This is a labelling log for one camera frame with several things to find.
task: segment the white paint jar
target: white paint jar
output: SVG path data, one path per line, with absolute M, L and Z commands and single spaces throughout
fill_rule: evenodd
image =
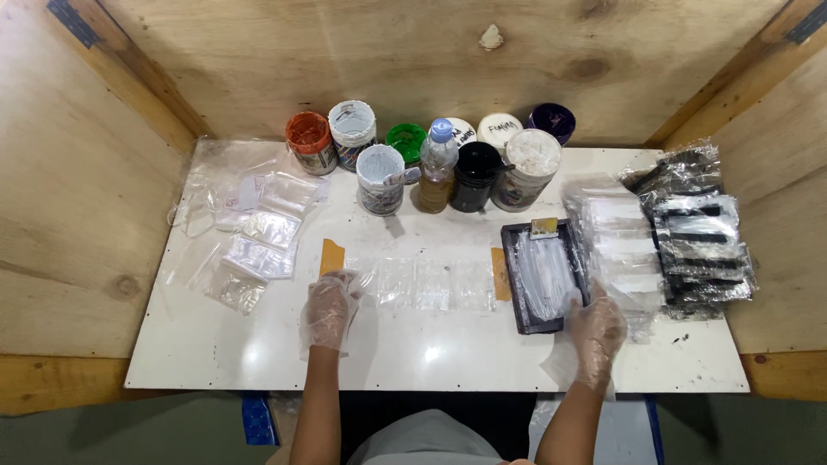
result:
M 562 147 L 551 134 L 523 129 L 505 146 L 503 161 L 514 165 L 494 182 L 491 201 L 506 212 L 523 212 L 540 196 L 560 168 Z
M 482 118 L 476 129 L 476 140 L 487 142 L 500 152 L 505 153 L 505 143 L 523 130 L 523 124 L 508 113 L 492 113 Z
M 359 179 L 359 200 L 365 210 L 377 216 L 392 215 L 399 210 L 404 185 L 384 185 L 382 182 L 388 175 L 395 175 L 404 169 L 402 154 L 392 146 L 369 146 L 359 154 L 356 176 Z
M 476 142 L 476 130 L 468 121 L 458 117 L 448 117 L 445 119 L 450 121 L 451 125 L 454 126 L 452 136 L 454 136 L 454 140 L 457 141 L 457 148 L 464 146 L 468 142 Z
M 327 115 L 339 165 L 356 172 L 356 159 L 367 147 L 376 144 L 376 116 L 370 105 L 359 100 L 339 103 Z

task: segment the black paint jar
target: black paint jar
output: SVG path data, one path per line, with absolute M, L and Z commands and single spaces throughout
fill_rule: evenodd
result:
M 494 170 L 502 165 L 502 156 L 491 144 L 468 142 L 460 147 L 448 203 L 463 213 L 474 213 L 485 207 L 491 185 L 499 174 Z

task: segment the gloved hand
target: gloved hand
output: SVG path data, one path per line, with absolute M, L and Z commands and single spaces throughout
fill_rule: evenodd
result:
M 577 351 L 576 381 L 593 390 L 604 390 L 612 374 L 612 362 L 626 339 L 626 318 L 597 281 L 591 282 L 591 304 L 583 308 L 571 300 L 564 323 Z
M 304 349 L 325 346 L 341 350 L 353 315 L 359 309 L 359 272 L 330 271 L 308 287 L 308 302 L 302 312 L 301 336 Z

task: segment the white table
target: white table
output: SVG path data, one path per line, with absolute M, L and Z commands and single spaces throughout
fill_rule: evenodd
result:
M 524 213 L 506 213 L 489 202 L 484 213 L 448 208 L 427 215 L 411 204 L 408 191 L 394 217 L 379 218 L 356 202 L 355 175 L 337 169 L 329 200 L 317 204 L 302 226 L 293 279 L 271 282 L 251 316 L 155 283 L 126 387 L 302 389 L 307 364 L 299 359 L 299 315 L 307 286 L 318 277 L 323 239 L 345 247 L 348 256 L 490 260 L 490 248 L 502 247 L 502 226 L 566 216 L 558 190 L 567 175 L 617 173 L 629 163 L 648 165 L 656 154 L 567 148 L 557 176 Z M 187 241 L 173 228 L 160 274 Z M 653 332 L 651 343 L 626 344 L 618 355 L 618 392 L 749 391 L 725 320 L 657 322 Z M 361 309 L 351 327 L 350 355 L 340 365 L 341 388 L 559 391 L 539 366 L 553 340 L 551 334 L 517 334 L 510 302 L 498 302 L 490 313 Z

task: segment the paint jar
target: paint jar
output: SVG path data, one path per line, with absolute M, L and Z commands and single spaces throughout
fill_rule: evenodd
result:
M 542 103 L 528 115 L 525 127 L 548 132 L 561 146 L 565 146 L 574 133 L 576 123 L 574 113 L 568 108 L 556 103 Z
M 370 146 L 359 155 L 356 160 L 359 199 L 368 212 L 388 216 L 399 210 L 402 206 L 404 185 L 383 185 L 382 181 L 388 175 L 394 175 L 404 169 L 402 155 L 391 146 Z
M 411 123 L 397 124 L 388 131 L 388 136 L 385 138 L 385 144 L 392 146 L 396 151 L 402 154 L 402 160 L 405 162 L 405 169 L 419 166 L 419 147 L 422 146 L 422 141 L 428 137 L 424 129 Z M 406 182 L 406 185 L 416 184 L 419 179 Z
M 500 155 L 505 153 L 505 143 L 511 137 L 523 130 L 523 124 L 508 113 L 492 113 L 482 118 L 476 130 L 476 140 L 488 142 Z
M 315 112 L 293 115 L 284 127 L 284 134 L 287 147 L 309 174 L 324 176 L 336 169 L 336 150 L 324 116 Z
M 451 206 L 463 213 L 474 213 L 485 207 L 501 166 L 503 158 L 491 144 L 468 142 L 460 147 L 460 158 L 454 166 Z
M 356 158 L 367 147 L 376 144 L 376 116 L 367 103 L 347 100 L 327 115 L 333 145 L 342 168 L 356 173 Z
M 562 146 L 551 134 L 523 129 L 505 147 L 503 161 L 514 169 L 500 175 L 491 188 L 494 205 L 506 212 L 523 212 L 551 182 L 560 167 Z
M 447 117 L 445 119 L 454 126 L 452 135 L 454 140 L 457 141 L 458 147 L 462 147 L 468 142 L 476 142 L 476 130 L 468 121 L 458 117 Z

